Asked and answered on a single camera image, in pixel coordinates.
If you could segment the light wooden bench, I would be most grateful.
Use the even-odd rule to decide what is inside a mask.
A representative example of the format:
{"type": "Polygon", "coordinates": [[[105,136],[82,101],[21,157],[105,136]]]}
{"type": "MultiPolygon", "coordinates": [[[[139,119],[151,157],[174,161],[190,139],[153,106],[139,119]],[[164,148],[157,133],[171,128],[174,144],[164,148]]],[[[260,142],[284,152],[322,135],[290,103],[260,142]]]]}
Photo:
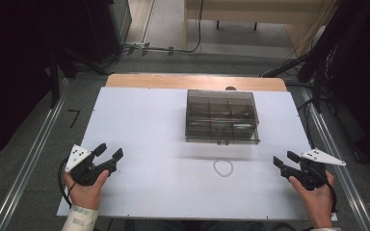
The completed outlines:
{"type": "Polygon", "coordinates": [[[340,0],[184,0],[183,47],[187,47],[188,20],[219,20],[284,24],[298,56],[335,14],[340,0]]]}

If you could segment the person's left hand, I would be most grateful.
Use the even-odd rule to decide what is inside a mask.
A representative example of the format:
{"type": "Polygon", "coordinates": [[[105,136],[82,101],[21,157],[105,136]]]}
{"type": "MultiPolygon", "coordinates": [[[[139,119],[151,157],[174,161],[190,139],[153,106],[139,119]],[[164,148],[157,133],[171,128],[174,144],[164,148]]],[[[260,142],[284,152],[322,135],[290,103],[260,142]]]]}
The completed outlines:
{"type": "Polygon", "coordinates": [[[109,171],[102,171],[97,177],[96,181],[91,186],[81,186],[77,184],[69,173],[63,175],[63,180],[67,186],[67,193],[71,202],[86,209],[97,210],[100,205],[101,190],[104,186],[109,171]]]}

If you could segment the person's right hand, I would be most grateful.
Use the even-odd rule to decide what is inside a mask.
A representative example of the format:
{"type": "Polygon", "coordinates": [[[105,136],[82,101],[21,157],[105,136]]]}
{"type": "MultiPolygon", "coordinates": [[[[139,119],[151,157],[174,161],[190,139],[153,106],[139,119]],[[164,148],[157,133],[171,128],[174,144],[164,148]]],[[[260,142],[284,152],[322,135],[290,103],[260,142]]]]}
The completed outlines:
{"type": "Polygon", "coordinates": [[[294,176],[289,177],[289,182],[300,195],[312,227],[314,229],[333,228],[331,221],[333,197],[330,188],[324,185],[315,191],[308,191],[294,176]]]}

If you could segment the black stand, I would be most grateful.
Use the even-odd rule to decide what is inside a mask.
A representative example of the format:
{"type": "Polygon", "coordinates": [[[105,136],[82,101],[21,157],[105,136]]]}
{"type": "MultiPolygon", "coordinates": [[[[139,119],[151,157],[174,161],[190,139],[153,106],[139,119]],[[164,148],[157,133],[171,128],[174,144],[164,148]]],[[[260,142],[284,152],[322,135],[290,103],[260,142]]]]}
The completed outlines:
{"type": "Polygon", "coordinates": [[[72,62],[72,53],[67,47],[54,48],[49,56],[51,109],[56,106],[60,99],[58,69],[60,69],[67,78],[75,78],[77,75],[77,70],[72,62]]]}

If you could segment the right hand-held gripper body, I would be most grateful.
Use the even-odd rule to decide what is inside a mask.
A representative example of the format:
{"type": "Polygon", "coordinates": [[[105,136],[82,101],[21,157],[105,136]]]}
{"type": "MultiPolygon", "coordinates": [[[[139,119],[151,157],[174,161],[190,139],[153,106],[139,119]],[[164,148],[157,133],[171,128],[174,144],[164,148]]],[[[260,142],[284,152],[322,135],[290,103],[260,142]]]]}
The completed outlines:
{"type": "Polygon", "coordinates": [[[300,169],[295,169],[284,164],[280,168],[280,175],[286,179],[294,176],[308,191],[316,190],[328,183],[326,164],[335,166],[346,165],[345,161],[339,160],[318,148],[303,152],[299,156],[301,157],[301,161],[297,164],[300,165],[300,169]]]}

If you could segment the transparent grey compartment box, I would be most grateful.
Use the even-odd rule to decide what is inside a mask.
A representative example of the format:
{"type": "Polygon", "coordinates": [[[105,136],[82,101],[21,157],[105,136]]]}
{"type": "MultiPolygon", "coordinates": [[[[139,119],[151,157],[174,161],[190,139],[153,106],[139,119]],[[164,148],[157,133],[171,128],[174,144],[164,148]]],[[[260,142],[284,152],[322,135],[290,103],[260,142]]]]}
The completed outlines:
{"type": "Polygon", "coordinates": [[[188,90],[185,138],[220,144],[260,143],[252,92],[188,90]]]}

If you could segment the black curtain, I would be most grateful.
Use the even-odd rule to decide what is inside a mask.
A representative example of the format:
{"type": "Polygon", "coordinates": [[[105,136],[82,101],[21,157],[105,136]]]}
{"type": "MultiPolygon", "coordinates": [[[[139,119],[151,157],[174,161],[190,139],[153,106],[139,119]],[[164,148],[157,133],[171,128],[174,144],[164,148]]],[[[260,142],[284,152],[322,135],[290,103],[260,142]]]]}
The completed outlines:
{"type": "Polygon", "coordinates": [[[0,151],[51,92],[49,56],[66,47],[73,0],[0,0],[0,151]]]}

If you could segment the metal floor rail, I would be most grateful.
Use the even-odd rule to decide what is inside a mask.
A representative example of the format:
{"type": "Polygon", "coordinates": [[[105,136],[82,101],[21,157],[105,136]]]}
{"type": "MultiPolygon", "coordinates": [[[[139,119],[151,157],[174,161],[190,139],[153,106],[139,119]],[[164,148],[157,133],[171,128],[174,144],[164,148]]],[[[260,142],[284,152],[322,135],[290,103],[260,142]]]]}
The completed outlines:
{"type": "Polygon", "coordinates": [[[317,111],[315,104],[312,103],[313,96],[310,89],[300,90],[300,96],[304,101],[304,128],[310,146],[321,146],[333,157],[343,159],[347,163],[345,167],[333,167],[333,171],[336,174],[341,191],[345,195],[345,201],[351,208],[359,231],[370,231],[370,213],[367,204],[358,190],[356,178],[350,172],[350,167],[354,165],[355,161],[344,152],[347,145],[337,140],[338,134],[331,130],[327,122],[326,112],[317,111]]]}
{"type": "Polygon", "coordinates": [[[23,195],[24,190],[26,189],[27,183],[29,182],[32,172],[38,162],[38,159],[40,158],[40,154],[45,146],[45,143],[48,140],[61,109],[63,108],[70,83],[71,81],[68,79],[64,79],[62,81],[60,86],[59,101],[52,109],[48,111],[22,167],[20,168],[14,179],[14,182],[4,197],[3,203],[0,206],[0,231],[6,231],[11,221],[13,212],[15,211],[17,204],[23,195]]]}

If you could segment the dark cabinet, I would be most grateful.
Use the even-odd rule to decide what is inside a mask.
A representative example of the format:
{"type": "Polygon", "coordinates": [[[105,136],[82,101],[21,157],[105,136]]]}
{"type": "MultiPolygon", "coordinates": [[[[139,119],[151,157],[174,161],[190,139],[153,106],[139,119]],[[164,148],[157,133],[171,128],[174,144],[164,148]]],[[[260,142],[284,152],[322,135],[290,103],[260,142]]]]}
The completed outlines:
{"type": "Polygon", "coordinates": [[[132,22],[128,0],[85,0],[93,35],[93,60],[120,55],[132,22]]]}

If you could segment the wooden table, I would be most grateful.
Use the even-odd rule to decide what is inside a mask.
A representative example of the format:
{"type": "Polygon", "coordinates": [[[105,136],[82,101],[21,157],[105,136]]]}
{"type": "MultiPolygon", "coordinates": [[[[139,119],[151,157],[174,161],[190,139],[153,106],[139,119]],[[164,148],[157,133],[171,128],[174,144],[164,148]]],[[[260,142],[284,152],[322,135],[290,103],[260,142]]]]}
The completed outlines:
{"type": "Polygon", "coordinates": [[[228,86],[237,90],[287,91],[284,81],[279,78],[129,73],[112,74],[106,81],[106,87],[116,88],[225,90],[228,86]]]}

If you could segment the white table sheet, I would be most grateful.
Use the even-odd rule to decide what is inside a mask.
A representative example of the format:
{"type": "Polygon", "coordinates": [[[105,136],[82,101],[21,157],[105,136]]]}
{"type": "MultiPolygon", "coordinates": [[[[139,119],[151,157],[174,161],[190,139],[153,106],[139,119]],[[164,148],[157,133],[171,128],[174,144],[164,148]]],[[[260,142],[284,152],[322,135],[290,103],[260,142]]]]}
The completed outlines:
{"type": "Polygon", "coordinates": [[[186,90],[104,88],[83,147],[119,148],[123,157],[103,187],[99,214],[112,218],[305,220],[300,197],[273,158],[309,150],[292,96],[257,91],[258,144],[190,142],[186,90]]]}

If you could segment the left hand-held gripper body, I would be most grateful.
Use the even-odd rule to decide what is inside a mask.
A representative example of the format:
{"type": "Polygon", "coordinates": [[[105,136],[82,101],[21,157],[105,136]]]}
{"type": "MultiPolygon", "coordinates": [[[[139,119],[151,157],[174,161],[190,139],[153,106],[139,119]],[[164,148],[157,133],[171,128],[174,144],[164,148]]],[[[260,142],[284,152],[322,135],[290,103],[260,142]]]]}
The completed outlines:
{"type": "Polygon", "coordinates": [[[113,158],[96,166],[93,163],[95,157],[93,151],[74,144],[66,162],[65,172],[68,172],[77,184],[91,186],[105,169],[109,174],[117,170],[117,162],[113,158]]]}

